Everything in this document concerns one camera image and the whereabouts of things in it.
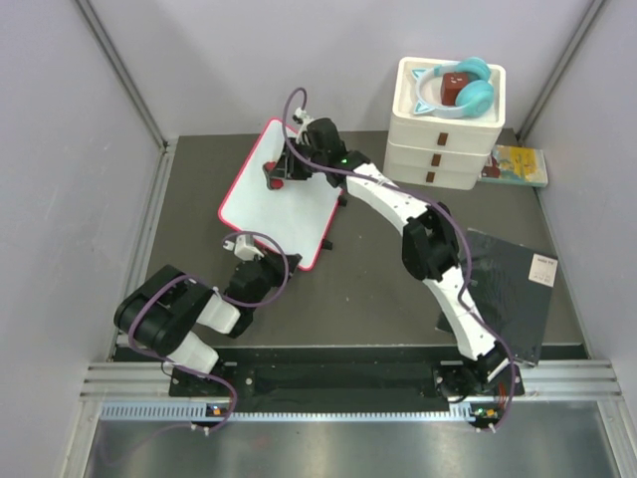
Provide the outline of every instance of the teal headphones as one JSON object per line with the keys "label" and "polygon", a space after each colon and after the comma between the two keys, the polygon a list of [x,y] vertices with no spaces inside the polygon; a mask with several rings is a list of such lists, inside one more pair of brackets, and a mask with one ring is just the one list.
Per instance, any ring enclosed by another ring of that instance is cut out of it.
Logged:
{"label": "teal headphones", "polygon": [[[422,97],[425,83],[445,73],[468,73],[470,84],[458,94],[454,107],[442,107],[426,102]],[[494,103],[494,87],[489,83],[491,70],[485,61],[471,57],[460,63],[448,63],[434,68],[414,68],[411,74],[416,79],[415,115],[433,115],[434,117],[454,120],[462,117],[477,118]]]}

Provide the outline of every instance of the headphone ear cup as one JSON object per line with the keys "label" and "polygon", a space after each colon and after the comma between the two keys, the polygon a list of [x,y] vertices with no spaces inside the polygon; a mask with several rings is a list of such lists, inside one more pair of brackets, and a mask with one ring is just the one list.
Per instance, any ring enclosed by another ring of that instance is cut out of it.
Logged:
{"label": "headphone ear cup", "polygon": [[482,58],[478,57],[471,57],[460,62],[458,66],[456,66],[456,71],[468,73],[472,82],[476,80],[484,80],[487,82],[491,77],[491,69]]}
{"label": "headphone ear cup", "polygon": [[494,87],[489,82],[477,80],[460,91],[456,106],[465,108],[466,117],[476,118],[487,112],[494,103],[494,96]]}

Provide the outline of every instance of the red edge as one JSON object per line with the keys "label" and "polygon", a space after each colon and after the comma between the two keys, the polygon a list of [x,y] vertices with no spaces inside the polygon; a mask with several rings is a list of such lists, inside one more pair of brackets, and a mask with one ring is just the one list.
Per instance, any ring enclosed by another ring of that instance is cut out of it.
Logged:
{"label": "red edge", "polygon": [[[261,134],[259,135],[259,138],[257,139],[257,142],[255,142],[255,145],[252,146],[252,149],[250,150],[250,153],[248,154],[248,156],[246,157],[246,160],[244,161],[243,165],[241,166],[241,169],[239,170],[239,173],[237,174],[237,176],[235,177],[235,180],[232,182],[232,185],[230,186],[230,189],[228,189],[228,193],[226,194],[226,197],[223,198],[223,201],[221,202],[221,205],[219,206],[219,209],[217,209],[217,217],[219,218],[219,220],[224,223],[226,226],[228,226],[230,229],[233,229],[235,231],[238,231],[239,228],[237,228],[235,225],[230,224],[228,221],[226,221],[222,214],[221,211],[223,210],[223,206],[226,205],[226,201],[228,200],[228,198],[230,197],[230,194],[232,193],[232,190],[235,188],[235,185],[237,184],[237,181],[239,180],[239,178],[241,177],[241,174],[243,173],[243,170],[246,168],[246,166],[248,165],[248,162],[250,161],[250,158],[252,157],[252,154],[255,152],[255,149],[257,149],[257,147],[259,147],[259,143],[261,142],[261,138],[263,137],[264,133],[266,132],[266,130],[268,130],[268,127],[270,127],[270,124],[273,121],[278,121],[278,122],[282,122],[281,119],[279,118],[270,118],[270,120],[268,121],[268,123],[266,124],[266,126],[263,128],[263,131],[261,131]],[[327,235],[327,231],[329,230],[329,226],[331,225],[331,222],[334,219],[334,215],[336,214],[336,209],[338,209],[338,201],[336,201],[336,203],[334,204],[334,209],[331,212],[331,216],[329,217],[329,220],[327,221],[327,225],[325,226],[325,230],[322,233],[322,238],[324,239],[325,236]],[[259,244],[261,244],[264,247],[267,247],[270,250],[274,250],[272,249],[270,246],[264,244],[263,242],[257,240],[257,242]],[[301,269],[302,271],[310,271],[311,269],[314,268],[315,264],[317,263],[317,259],[319,258],[319,252],[320,252],[320,245],[318,245],[318,249],[317,252],[315,253],[315,257],[312,261],[312,263],[308,266],[308,267],[301,267],[299,266],[299,269]]]}

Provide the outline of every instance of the floor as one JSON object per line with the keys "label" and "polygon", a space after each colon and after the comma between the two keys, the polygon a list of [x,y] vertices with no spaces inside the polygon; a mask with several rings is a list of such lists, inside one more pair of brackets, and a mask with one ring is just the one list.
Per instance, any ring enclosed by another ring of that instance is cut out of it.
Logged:
{"label": "floor", "polygon": [[[223,289],[237,259],[221,248],[229,232],[217,209],[257,136],[184,136],[179,140],[148,274],[164,264]],[[382,165],[386,131],[344,133],[352,149]],[[425,188],[446,203],[460,224],[551,253],[553,246],[534,191],[479,183],[471,191]],[[323,251],[310,272],[300,272],[281,300],[260,309],[239,339],[200,337],[212,346],[447,345],[436,331],[440,309],[400,260],[395,230],[365,204],[350,200],[336,214]],[[581,344],[563,277],[558,274],[545,344]]]}
{"label": "floor", "polygon": [[165,426],[102,422],[86,476],[619,478],[595,403],[516,404],[495,436],[466,423],[239,422],[135,448]]}

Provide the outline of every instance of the wire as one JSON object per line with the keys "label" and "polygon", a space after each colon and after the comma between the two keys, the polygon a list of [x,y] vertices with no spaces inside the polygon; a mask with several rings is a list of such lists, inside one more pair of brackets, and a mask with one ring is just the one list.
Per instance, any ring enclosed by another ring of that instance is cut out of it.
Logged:
{"label": "wire", "polygon": [[[288,285],[288,280],[289,280],[289,277],[290,277],[290,263],[288,261],[288,258],[286,256],[285,251],[279,245],[279,243],[277,241],[275,241],[272,237],[268,236],[267,234],[262,234],[261,232],[255,232],[255,231],[236,231],[236,232],[232,232],[232,233],[228,234],[227,236],[225,236],[222,239],[222,244],[225,244],[226,241],[228,241],[229,239],[232,239],[233,237],[237,237],[237,236],[240,236],[240,235],[243,235],[243,234],[249,234],[249,235],[256,236],[256,237],[261,237],[262,239],[265,239],[266,241],[269,241],[270,243],[272,243],[272,245],[275,247],[275,249],[277,249],[279,254],[281,254],[281,257],[283,259],[283,265],[284,265],[283,282],[282,282],[281,286],[279,287],[279,290],[270,299],[267,299],[267,300],[262,301],[262,302],[247,303],[247,302],[241,302],[241,301],[234,300],[234,299],[232,299],[232,298],[230,298],[228,296],[225,296],[225,295],[222,295],[221,297],[223,298],[224,301],[226,301],[226,302],[228,302],[228,303],[230,303],[232,305],[239,306],[239,307],[257,308],[257,307],[267,306],[268,304],[272,304],[274,301],[279,299],[279,297],[281,297],[281,294],[283,293],[284,289]],[[174,278],[173,280],[171,280],[167,284],[165,284],[161,289],[159,289],[155,293],[154,296],[152,296],[148,300],[148,302],[146,302],[146,304],[144,304],[144,306],[141,308],[141,310],[135,316],[134,320],[132,321],[132,324],[130,324],[130,327],[128,329],[128,345],[130,346],[130,348],[133,349],[138,354],[142,354],[143,356],[152,357],[154,359],[162,360],[162,363],[161,363],[161,366],[160,366],[161,367],[161,371],[164,374],[166,374],[166,375],[168,375],[168,373],[166,373],[166,371],[163,368],[164,367],[164,363],[166,361],[170,361],[170,362],[174,363],[174,361],[171,360],[170,358],[161,357],[158,354],[155,354],[154,352],[147,351],[147,350],[144,350],[144,349],[140,348],[137,345],[137,343],[136,343],[136,341],[134,339],[135,332],[137,331],[137,328],[139,327],[139,324],[141,324],[141,322],[143,321],[143,319],[146,316],[146,314],[148,313],[148,311],[152,308],[152,306],[154,306],[157,303],[157,301],[166,292],[168,292],[170,289],[172,289],[177,284],[180,284],[181,282],[189,281],[189,280],[197,280],[197,279],[194,276],[190,275],[190,274],[183,274],[183,275],[181,275],[179,277]],[[209,428],[208,432],[217,431],[219,428],[223,427],[228,422],[228,420],[230,419],[230,416],[235,411],[235,408],[237,406],[238,395],[237,395],[237,390],[234,388],[234,386],[232,386],[232,384],[229,381],[225,380],[224,378],[222,378],[220,376],[217,376],[217,375],[213,375],[211,373],[204,373],[204,372],[201,372],[201,371],[198,371],[198,370],[194,370],[192,368],[180,365],[178,363],[175,364],[175,367],[179,368],[180,370],[185,371],[187,373],[191,373],[191,374],[193,374],[195,376],[198,376],[200,378],[207,378],[209,380],[216,381],[217,383],[221,383],[226,388],[228,388],[228,390],[230,391],[230,404],[228,405],[228,411],[224,414],[224,416],[221,419],[221,421],[217,422],[214,426]],[[165,433],[166,431],[169,431],[169,430],[174,430],[174,429],[177,429],[177,428],[186,428],[186,427],[190,428],[191,425],[187,424],[187,423],[177,423],[177,424],[172,424],[172,425],[168,425],[168,426],[165,426],[163,428],[160,428],[159,430],[155,431],[154,433],[152,433],[148,437],[146,437],[143,440],[139,441],[132,448],[130,448],[123,456],[117,458],[116,460],[111,460],[107,456],[105,440],[100,440],[100,446],[99,446],[100,458],[106,464],[106,466],[116,467],[117,465],[119,465],[120,463],[125,461],[126,459],[130,458],[130,456],[135,454],[137,452],[137,450],[139,450],[141,447],[143,447],[148,442],[153,440],[155,437],[157,437],[157,436],[159,436],[159,435],[161,435],[161,434],[163,434],[163,433]]]}
{"label": "wire", "polygon": [[[440,204],[438,204],[438,202],[434,201],[433,199],[430,199],[429,197],[427,197],[426,195],[422,194],[419,191],[407,190],[407,189],[398,187],[395,184],[391,184],[389,182],[382,182],[382,181],[379,181],[375,177],[366,176],[364,174],[358,174],[358,173],[355,173],[353,171],[344,171],[342,169],[336,169],[334,167],[322,166],[320,164],[316,164],[314,162],[311,162],[309,159],[307,159],[302,154],[300,154],[297,151],[297,149],[295,148],[295,146],[292,143],[292,141],[290,140],[290,138],[288,137],[288,132],[287,132],[287,128],[286,128],[286,121],[287,121],[288,115],[290,113],[290,104],[292,103],[292,100],[294,99],[294,97],[298,93],[302,93],[303,94],[302,109],[304,110],[306,108],[306,105],[308,103],[308,91],[305,88],[303,88],[303,87],[295,88],[290,93],[290,95],[288,96],[288,99],[286,100],[286,104],[285,104],[284,109],[283,109],[283,120],[281,121],[281,130],[283,131],[283,137],[284,137],[284,140],[286,142],[286,146],[290,149],[292,154],[300,162],[304,163],[305,165],[307,165],[309,167],[312,167],[313,169],[315,169],[317,171],[331,172],[331,173],[341,174],[341,175],[345,175],[345,176],[356,177],[358,179],[364,179],[366,181],[375,182],[376,184],[378,184],[378,185],[380,185],[382,187],[386,187],[387,189],[390,189],[392,191],[401,192],[401,193],[404,193],[404,194],[410,194],[410,195],[416,197],[417,199],[420,199],[421,201],[424,201],[424,202],[428,203],[442,217],[444,217],[445,220],[454,228],[454,230],[456,231],[456,235],[460,239],[460,242],[462,244],[462,248],[465,251],[465,255],[467,256],[467,268],[466,268],[466,271],[465,271],[464,283],[463,283],[462,287],[460,288],[460,292],[458,293],[458,302],[463,307],[463,309],[465,309],[467,311],[467,313],[470,314],[471,317],[482,326],[482,328],[485,331],[487,331],[489,334],[491,334],[496,339],[496,341],[500,342],[500,344],[502,345],[503,349],[505,350],[505,353],[507,354],[507,358],[509,359],[509,363],[510,363],[509,369],[511,371],[511,387],[509,389],[509,402],[513,402],[513,398],[514,398],[514,395],[515,395],[515,392],[516,392],[515,391],[515,389],[516,389],[516,368],[515,368],[514,355],[511,352],[511,349],[509,348],[509,346],[502,339],[502,337],[500,337],[500,335],[498,335],[491,327],[489,327],[487,324],[485,324],[485,322],[473,311],[473,309],[471,307],[469,307],[465,303],[465,301],[462,298],[462,296],[465,294],[465,291],[467,291],[467,288],[469,287],[469,284],[471,283],[471,274],[473,272],[473,258],[471,257],[471,249],[469,248],[469,243],[467,241],[467,236],[465,235],[465,233],[462,230],[462,228],[460,227],[460,225],[456,222],[456,220],[453,217],[451,217],[451,214],[449,214],[442,206],[440,206]],[[510,408],[511,408],[511,405],[507,406],[505,408],[505,410],[503,412],[503,416],[498,421],[498,423],[495,425],[494,430],[498,430],[502,426],[502,424],[504,423],[505,419],[509,415]]]}

